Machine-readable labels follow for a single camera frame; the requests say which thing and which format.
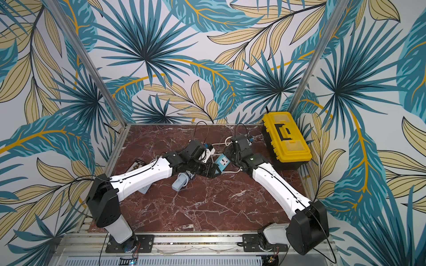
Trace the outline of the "teal power strip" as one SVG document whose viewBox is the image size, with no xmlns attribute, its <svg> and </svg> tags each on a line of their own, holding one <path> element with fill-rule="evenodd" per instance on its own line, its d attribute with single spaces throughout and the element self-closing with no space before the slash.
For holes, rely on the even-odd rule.
<svg viewBox="0 0 426 266">
<path fill-rule="evenodd" d="M 215 174 L 222 173 L 229 163 L 230 160 L 224 154 L 219 155 L 219 157 L 214 161 L 214 164 L 217 166 Z"/>
</svg>

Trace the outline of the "short grey power strip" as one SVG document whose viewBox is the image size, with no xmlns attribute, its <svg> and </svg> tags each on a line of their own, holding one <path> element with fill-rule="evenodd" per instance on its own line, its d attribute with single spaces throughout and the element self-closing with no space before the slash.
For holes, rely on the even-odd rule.
<svg viewBox="0 0 426 266">
<path fill-rule="evenodd" d="M 193 177 L 194 175 L 190 172 L 179 173 L 176 181 L 172 184 L 172 189 L 176 192 L 179 192 L 183 187 L 187 186 Z"/>
</svg>

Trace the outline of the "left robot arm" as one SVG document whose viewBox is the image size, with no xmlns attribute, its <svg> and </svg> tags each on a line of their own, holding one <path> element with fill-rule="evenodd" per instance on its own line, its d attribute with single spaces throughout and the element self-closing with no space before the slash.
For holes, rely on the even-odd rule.
<svg viewBox="0 0 426 266">
<path fill-rule="evenodd" d="M 122 215 L 120 203 L 143 187 L 177 174 L 193 174 L 214 178 L 220 175 L 219 167 L 210 160 L 213 145 L 197 140 L 187 147 L 160 155 L 152 163 L 121 175 L 94 178 L 86 204 L 95 224 L 104 228 L 125 253 L 138 246 L 138 238 Z"/>
</svg>

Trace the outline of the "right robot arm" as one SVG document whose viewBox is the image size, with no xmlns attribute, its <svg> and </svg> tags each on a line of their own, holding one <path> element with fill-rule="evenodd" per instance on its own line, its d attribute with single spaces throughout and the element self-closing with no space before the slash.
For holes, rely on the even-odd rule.
<svg viewBox="0 0 426 266">
<path fill-rule="evenodd" d="M 329 237 L 327 211 L 320 202 L 313 202 L 293 188 L 273 165 L 251 149 L 249 138 L 238 135 L 230 139 L 225 156 L 260 184 L 282 207 L 290 223 L 271 223 L 258 230 L 263 248 L 288 244 L 298 254 L 306 255 Z"/>
</svg>

